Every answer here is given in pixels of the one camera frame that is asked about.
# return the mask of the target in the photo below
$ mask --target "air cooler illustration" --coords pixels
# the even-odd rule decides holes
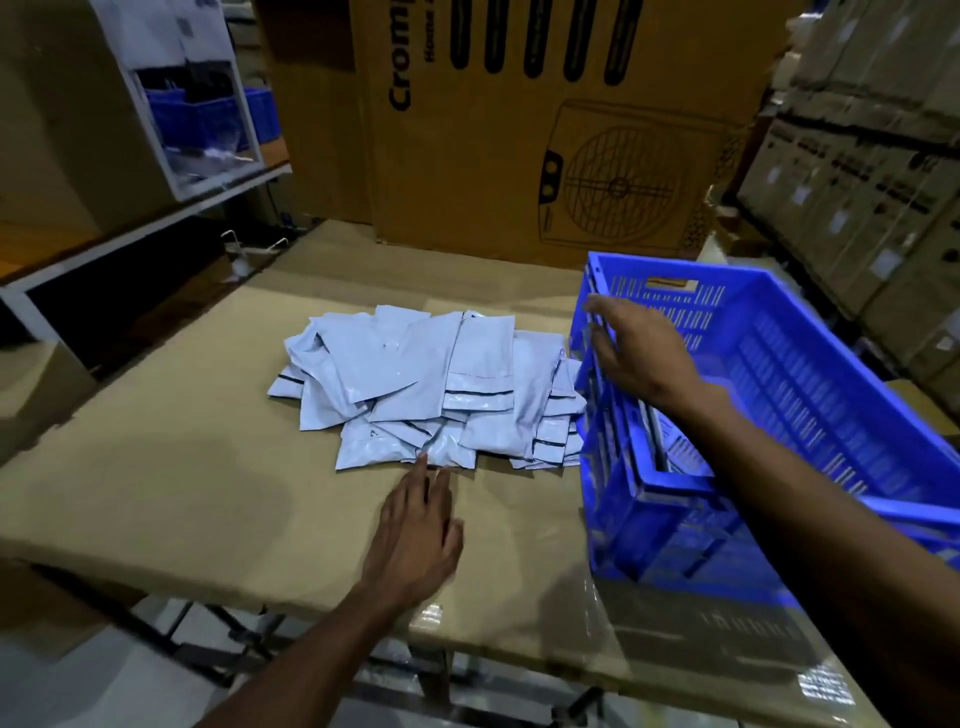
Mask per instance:
[[[606,250],[681,248],[729,131],[700,117],[565,102],[540,170],[540,240]]]

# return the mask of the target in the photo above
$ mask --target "packing table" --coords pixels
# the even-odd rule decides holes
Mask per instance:
[[[0,552],[302,617],[358,575],[406,466],[333,470],[267,388],[310,315],[378,303],[566,333],[581,272],[377,244],[327,222],[0,469]],[[884,725],[800,612],[590,578],[579,469],[453,478],[459,571],[406,638],[763,725]]]

